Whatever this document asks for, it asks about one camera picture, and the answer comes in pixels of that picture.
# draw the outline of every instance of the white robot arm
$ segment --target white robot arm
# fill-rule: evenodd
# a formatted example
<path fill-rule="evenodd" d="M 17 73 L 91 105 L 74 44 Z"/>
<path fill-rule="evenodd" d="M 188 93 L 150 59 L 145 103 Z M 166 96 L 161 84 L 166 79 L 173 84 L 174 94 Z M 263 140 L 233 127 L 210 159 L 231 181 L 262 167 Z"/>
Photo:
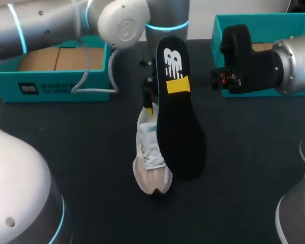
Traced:
<path fill-rule="evenodd" d="M 0 6 L 0 60 L 87 35 L 124 49 L 145 29 L 153 50 L 168 35 L 187 38 L 189 6 L 190 0 L 33 0 Z"/>

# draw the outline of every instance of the shoe tongue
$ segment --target shoe tongue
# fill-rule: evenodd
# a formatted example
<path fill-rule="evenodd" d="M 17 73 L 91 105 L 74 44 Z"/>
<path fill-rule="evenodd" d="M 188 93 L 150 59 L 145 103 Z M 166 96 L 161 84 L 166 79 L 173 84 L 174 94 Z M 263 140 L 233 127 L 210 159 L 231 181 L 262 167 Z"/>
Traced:
<path fill-rule="evenodd" d="M 159 151 L 156 130 L 156 122 L 143 123 L 139 125 L 139 139 L 140 143 L 142 144 L 142 150 L 144 153 L 148 152 L 149 148 L 150 151 L 154 149 L 157 149 L 157 151 Z"/>

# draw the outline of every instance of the yellow label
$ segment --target yellow label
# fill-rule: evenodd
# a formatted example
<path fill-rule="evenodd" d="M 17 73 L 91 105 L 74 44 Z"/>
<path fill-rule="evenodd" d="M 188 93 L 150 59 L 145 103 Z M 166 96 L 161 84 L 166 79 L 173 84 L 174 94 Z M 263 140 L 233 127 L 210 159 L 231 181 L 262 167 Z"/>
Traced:
<path fill-rule="evenodd" d="M 189 77 L 183 79 L 166 81 L 168 93 L 190 92 Z"/>
<path fill-rule="evenodd" d="M 153 116 L 153 108 L 146 108 L 148 114 L 152 117 Z"/>

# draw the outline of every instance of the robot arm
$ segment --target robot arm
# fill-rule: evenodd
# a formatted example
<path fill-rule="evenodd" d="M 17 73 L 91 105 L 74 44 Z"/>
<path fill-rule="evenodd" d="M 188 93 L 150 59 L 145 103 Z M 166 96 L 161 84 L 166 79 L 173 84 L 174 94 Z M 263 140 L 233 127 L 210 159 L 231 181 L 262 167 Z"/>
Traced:
<path fill-rule="evenodd" d="M 151 50 L 165 36 L 187 37 L 190 0 L 33 0 L 0 6 L 0 60 L 81 36 L 134 45 L 146 28 Z"/>
<path fill-rule="evenodd" d="M 274 43 L 271 50 L 256 52 L 246 25 L 223 32 L 221 52 L 225 67 L 212 71 L 213 88 L 243 94 L 275 88 L 282 95 L 305 92 L 305 36 Z"/>

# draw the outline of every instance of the shoe sole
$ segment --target shoe sole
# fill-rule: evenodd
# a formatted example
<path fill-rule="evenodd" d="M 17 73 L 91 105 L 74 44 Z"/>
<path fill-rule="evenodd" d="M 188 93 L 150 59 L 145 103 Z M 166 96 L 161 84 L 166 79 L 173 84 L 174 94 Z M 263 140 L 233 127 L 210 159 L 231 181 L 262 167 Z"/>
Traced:
<path fill-rule="evenodd" d="M 192 107 L 190 58 L 185 42 L 177 37 L 164 38 L 157 46 L 156 67 L 159 88 L 157 140 L 160 151 L 176 178 L 198 178 L 203 172 L 206 146 L 204 133 Z M 172 68 L 176 67 L 182 70 L 174 73 Z"/>

